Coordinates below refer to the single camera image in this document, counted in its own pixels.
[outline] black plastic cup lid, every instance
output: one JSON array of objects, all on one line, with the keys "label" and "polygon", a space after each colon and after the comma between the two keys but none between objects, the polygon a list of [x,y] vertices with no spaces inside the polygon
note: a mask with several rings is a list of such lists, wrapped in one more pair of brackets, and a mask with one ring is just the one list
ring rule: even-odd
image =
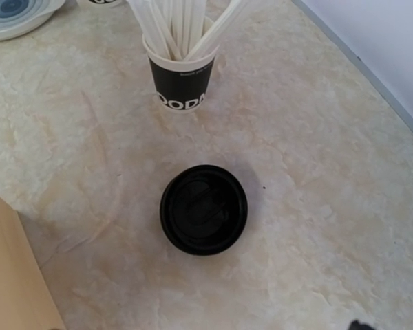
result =
[{"label": "black plastic cup lid", "polygon": [[190,168],[164,191],[160,222],[170,242],[198,256],[225,251],[246,225],[248,202],[242,185],[212,165]]}]

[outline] wall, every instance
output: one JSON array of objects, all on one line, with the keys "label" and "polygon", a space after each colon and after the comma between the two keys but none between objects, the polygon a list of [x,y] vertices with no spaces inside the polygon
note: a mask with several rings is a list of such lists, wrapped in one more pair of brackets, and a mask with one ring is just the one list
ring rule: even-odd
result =
[{"label": "wall", "polygon": [[413,0],[301,1],[359,56],[413,118]]}]

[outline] dark object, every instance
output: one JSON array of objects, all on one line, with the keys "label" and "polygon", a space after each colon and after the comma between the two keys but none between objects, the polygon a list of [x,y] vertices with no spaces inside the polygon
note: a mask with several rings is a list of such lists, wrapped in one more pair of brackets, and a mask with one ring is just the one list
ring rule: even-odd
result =
[{"label": "dark object", "polygon": [[179,174],[160,202],[160,222],[170,242],[198,256],[231,247],[242,234],[247,216],[248,203],[239,181],[212,165]]},{"label": "dark object", "polygon": [[374,330],[372,327],[369,327],[366,324],[361,324],[358,321],[352,322],[349,330]]},{"label": "dark object", "polygon": [[190,110],[203,102],[214,60],[195,71],[176,72],[160,67],[150,59],[159,99],[173,110]]}]

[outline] black and white paper cup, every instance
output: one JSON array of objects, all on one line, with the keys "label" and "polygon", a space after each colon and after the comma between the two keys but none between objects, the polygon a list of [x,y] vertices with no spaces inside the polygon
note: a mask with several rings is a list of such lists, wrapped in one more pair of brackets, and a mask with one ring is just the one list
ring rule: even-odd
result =
[{"label": "black and white paper cup", "polygon": [[[212,21],[205,22],[208,28]],[[147,50],[156,91],[162,106],[173,113],[191,113],[205,100],[217,48],[200,60],[180,62],[155,54],[142,39]]]}]

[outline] beige marbled surface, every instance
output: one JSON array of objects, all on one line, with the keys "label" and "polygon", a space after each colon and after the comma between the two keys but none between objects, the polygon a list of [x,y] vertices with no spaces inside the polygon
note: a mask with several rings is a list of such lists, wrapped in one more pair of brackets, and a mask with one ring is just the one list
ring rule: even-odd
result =
[{"label": "beige marbled surface", "polygon": [[[223,44],[203,109],[172,115],[140,37],[126,7],[69,4],[0,43],[0,195],[69,329],[413,330],[413,135],[343,54],[279,0]],[[196,258],[158,203],[205,163],[250,215]]]}]

